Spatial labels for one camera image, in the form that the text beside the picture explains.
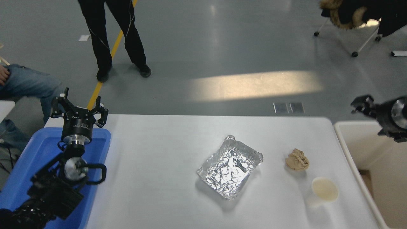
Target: black pants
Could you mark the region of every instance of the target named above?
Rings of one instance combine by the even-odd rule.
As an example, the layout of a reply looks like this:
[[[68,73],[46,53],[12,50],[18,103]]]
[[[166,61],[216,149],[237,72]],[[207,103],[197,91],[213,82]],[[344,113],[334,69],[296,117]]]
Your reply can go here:
[[[134,26],[134,8],[131,0],[78,0],[92,37],[93,52],[99,69],[112,65],[112,56],[106,36],[105,2],[125,37],[125,48],[131,62],[137,66],[146,63],[143,44]]]

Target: black shoe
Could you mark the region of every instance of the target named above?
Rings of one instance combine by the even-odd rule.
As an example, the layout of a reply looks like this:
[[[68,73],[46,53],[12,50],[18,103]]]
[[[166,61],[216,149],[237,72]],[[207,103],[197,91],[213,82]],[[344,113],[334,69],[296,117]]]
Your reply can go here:
[[[147,64],[143,64],[140,66],[136,66],[140,71],[140,75],[144,78],[147,78],[151,75],[151,69],[147,66]]]
[[[109,79],[109,71],[112,68],[110,66],[108,69],[99,69],[98,73],[96,74],[96,78],[99,82],[104,83]]]

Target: fur-trimmed jacket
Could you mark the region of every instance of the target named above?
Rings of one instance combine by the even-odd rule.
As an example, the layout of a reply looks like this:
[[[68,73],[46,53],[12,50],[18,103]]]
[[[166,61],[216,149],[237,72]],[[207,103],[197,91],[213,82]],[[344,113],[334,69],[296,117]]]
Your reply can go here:
[[[387,36],[407,24],[407,0],[322,0],[319,7],[341,29],[381,18],[378,34]]]

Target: hand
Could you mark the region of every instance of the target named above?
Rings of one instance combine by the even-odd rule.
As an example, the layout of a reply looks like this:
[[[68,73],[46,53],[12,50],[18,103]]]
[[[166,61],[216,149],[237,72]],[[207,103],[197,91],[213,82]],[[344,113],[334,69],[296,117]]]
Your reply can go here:
[[[9,78],[10,72],[7,70],[7,68],[3,67],[3,65],[0,64],[0,85],[4,86],[6,83],[7,79]]]

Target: white plastic bin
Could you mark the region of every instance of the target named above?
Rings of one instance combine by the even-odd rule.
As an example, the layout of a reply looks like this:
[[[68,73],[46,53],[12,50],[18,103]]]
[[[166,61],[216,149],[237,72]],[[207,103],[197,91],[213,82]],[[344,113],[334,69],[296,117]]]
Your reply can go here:
[[[334,125],[348,163],[381,228],[407,228],[407,143],[378,136],[375,121],[340,121]],[[369,170],[373,197],[359,170]]]

